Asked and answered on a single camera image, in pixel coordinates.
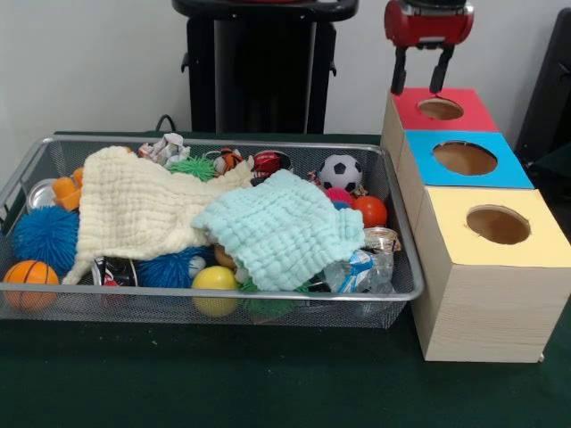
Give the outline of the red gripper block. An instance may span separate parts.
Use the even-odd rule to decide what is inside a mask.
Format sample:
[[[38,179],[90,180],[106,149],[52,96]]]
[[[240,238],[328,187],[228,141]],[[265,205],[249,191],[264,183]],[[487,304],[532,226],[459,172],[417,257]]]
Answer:
[[[474,6],[468,1],[452,1],[451,4],[389,1],[385,8],[385,34],[396,46],[391,93],[401,95],[403,92],[408,47],[443,45],[430,81],[430,92],[439,94],[455,45],[468,38],[474,18]]]

